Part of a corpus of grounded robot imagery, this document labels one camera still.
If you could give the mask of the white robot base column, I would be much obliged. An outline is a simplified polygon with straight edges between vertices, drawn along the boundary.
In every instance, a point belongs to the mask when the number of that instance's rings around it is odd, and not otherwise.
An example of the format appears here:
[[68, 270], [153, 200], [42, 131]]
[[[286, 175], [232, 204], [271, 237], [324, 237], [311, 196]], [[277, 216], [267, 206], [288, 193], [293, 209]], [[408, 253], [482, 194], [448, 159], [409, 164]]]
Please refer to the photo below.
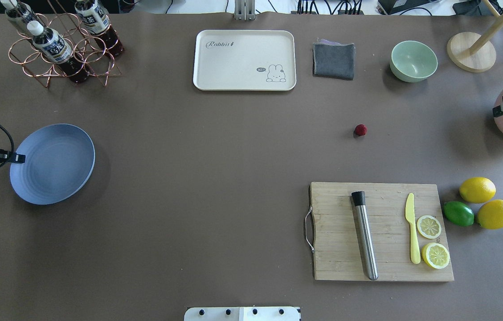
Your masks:
[[300, 321], [300, 307], [192, 307], [184, 313], [184, 321]]

